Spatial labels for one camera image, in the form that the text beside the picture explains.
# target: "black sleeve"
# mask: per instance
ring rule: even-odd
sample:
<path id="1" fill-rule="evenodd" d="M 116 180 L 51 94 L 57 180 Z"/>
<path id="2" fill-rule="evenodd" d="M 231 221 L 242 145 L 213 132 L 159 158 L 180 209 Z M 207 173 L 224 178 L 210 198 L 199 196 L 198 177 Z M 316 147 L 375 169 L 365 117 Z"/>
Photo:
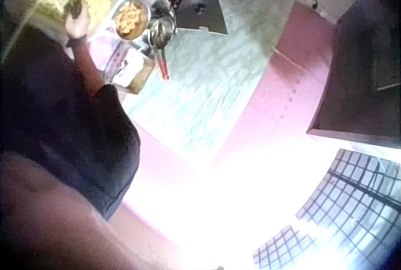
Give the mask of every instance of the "black sleeve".
<path id="1" fill-rule="evenodd" d="M 140 139 L 114 86 L 103 86 L 90 105 L 90 130 L 92 140 L 96 142 L 96 159 L 101 161 L 107 177 L 98 183 L 111 198 L 103 211 L 104 218 L 108 219 L 121 203 L 138 169 Z"/>

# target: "tray of french fries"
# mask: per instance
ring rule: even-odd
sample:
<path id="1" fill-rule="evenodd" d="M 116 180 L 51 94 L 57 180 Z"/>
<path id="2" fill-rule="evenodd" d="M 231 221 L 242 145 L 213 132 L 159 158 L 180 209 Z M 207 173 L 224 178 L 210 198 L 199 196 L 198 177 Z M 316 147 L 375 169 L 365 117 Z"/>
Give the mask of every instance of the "tray of french fries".
<path id="1" fill-rule="evenodd" d="M 64 22 L 68 12 L 70 0 L 29 0 L 31 11 L 30 23 L 44 31 L 46 34 L 60 34 L 63 39 L 65 34 Z M 97 31 L 107 28 L 116 8 L 124 0 L 85 0 L 89 6 L 91 23 L 88 37 L 93 38 Z"/>

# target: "person's hand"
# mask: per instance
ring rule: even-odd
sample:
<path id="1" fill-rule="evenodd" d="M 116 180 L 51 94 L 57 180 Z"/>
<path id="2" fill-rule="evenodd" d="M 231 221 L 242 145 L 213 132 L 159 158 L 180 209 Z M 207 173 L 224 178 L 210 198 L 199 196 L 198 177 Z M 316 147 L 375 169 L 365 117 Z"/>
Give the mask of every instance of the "person's hand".
<path id="1" fill-rule="evenodd" d="M 82 0 L 82 11 L 77 19 L 73 19 L 71 12 L 65 21 L 65 29 L 69 38 L 80 38 L 87 34 L 90 24 L 88 3 Z"/>

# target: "bowl of food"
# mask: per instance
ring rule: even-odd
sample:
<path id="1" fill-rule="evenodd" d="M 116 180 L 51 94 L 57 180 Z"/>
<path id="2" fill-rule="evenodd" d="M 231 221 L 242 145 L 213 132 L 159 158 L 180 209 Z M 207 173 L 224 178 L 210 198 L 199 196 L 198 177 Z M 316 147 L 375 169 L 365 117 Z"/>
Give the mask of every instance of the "bowl of food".
<path id="1" fill-rule="evenodd" d="M 126 1 L 115 15 L 116 32 L 122 39 L 134 40 L 148 28 L 150 9 L 139 0 Z"/>

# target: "person's arm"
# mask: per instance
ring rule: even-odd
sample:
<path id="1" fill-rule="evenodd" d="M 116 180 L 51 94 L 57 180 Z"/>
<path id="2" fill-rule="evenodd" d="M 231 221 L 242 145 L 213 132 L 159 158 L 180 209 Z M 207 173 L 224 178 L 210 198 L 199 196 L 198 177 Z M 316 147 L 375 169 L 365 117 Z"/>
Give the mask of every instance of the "person's arm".
<path id="1" fill-rule="evenodd" d="M 85 1 L 82 1 L 82 12 L 78 18 L 73 19 L 71 13 L 67 15 L 65 28 L 68 37 L 72 39 L 70 42 L 73 43 L 74 39 L 84 38 L 88 32 L 89 24 L 90 15 L 88 5 Z M 78 41 L 78 44 L 73 44 L 71 47 L 85 89 L 89 96 L 92 97 L 105 85 L 105 80 L 98 72 L 85 42 Z"/>
<path id="2" fill-rule="evenodd" d="M 154 269 L 85 198 L 42 166 L 4 153 L 1 168 L 2 235 L 29 269 Z"/>

